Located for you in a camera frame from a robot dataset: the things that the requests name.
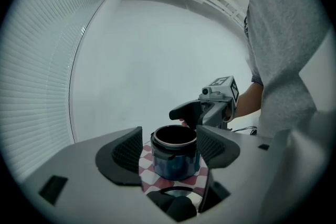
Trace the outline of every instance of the gray t-shirt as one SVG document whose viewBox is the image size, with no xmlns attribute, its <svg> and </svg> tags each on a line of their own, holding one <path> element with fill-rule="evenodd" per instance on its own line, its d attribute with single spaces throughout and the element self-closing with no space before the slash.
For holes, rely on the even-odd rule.
<svg viewBox="0 0 336 224">
<path fill-rule="evenodd" d="M 249 64 L 253 81 L 264 85 L 258 135 L 274 137 L 316 111 L 299 71 L 330 26 L 320 0 L 250 0 Z"/>
</svg>

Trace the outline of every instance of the hand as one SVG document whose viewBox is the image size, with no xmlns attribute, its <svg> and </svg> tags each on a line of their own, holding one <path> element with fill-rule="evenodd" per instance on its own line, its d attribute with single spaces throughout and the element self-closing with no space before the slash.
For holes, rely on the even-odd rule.
<svg viewBox="0 0 336 224">
<path fill-rule="evenodd" d="M 189 127 L 188 124 L 184 121 L 184 119 L 180 119 L 180 121 L 182 121 L 182 126 L 183 127 Z"/>
<path fill-rule="evenodd" d="M 232 111 L 228 106 L 226 107 L 225 116 L 226 116 L 226 118 L 224 119 L 225 121 L 232 121 L 233 120 L 233 119 L 230 119 L 231 116 L 232 116 Z M 189 127 L 188 124 L 184 121 L 184 119 L 180 119 L 180 121 L 182 121 L 182 126 L 183 127 Z"/>
</svg>

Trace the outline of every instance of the cable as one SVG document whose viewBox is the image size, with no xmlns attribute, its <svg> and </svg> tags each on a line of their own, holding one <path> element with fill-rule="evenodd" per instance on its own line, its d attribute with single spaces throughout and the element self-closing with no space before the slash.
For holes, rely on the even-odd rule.
<svg viewBox="0 0 336 224">
<path fill-rule="evenodd" d="M 257 128 L 255 126 L 249 126 L 249 127 L 245 127 L 245 128 L 242 128 L 242 129 L 234 130 L 233 132 L 243 131 L 243 130 L 247 130 L 247 129 L 257 129 Z"/>
<path fill-rule="evenodd" d="M 250 132 L 250 135 L 257 135 L 257 130 L 256 130 L 256 129 L 252 130 L 252 131 Z"/>
</svg>

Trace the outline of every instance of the blue cup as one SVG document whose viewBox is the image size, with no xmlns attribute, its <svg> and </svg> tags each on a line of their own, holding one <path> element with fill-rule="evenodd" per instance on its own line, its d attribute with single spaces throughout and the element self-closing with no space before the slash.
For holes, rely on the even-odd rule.
<svg viewBox="0 0 336 224">
<path fill-rule="evenodd" d="M 169 125 L 151 134 L 154 171 L 168 180 L 184 180 L 200 169 L 196 132 L 180 125 Z"/>
</svg>

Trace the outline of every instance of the checkered cloth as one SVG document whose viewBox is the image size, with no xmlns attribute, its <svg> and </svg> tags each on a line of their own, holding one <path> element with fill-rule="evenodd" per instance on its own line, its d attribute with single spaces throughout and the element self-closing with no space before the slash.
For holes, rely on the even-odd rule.
<svg viewBox="0 0 336 224">
<path fill-rule="evenodd" d="M 139 175 L 142 180 L 143 191 L 145 194 L 163 188 L 182 186 L 192 188 L 195 192 L 201 195 L 204 193 L 208 168 L 201 158 L 201 167 L 195 175 L 182 181 L 170 181 L 164 179 L 154 172 L 151 142 L 147 142 L 143 145 L 143 151 L 139 160 Z"/>
</svg>

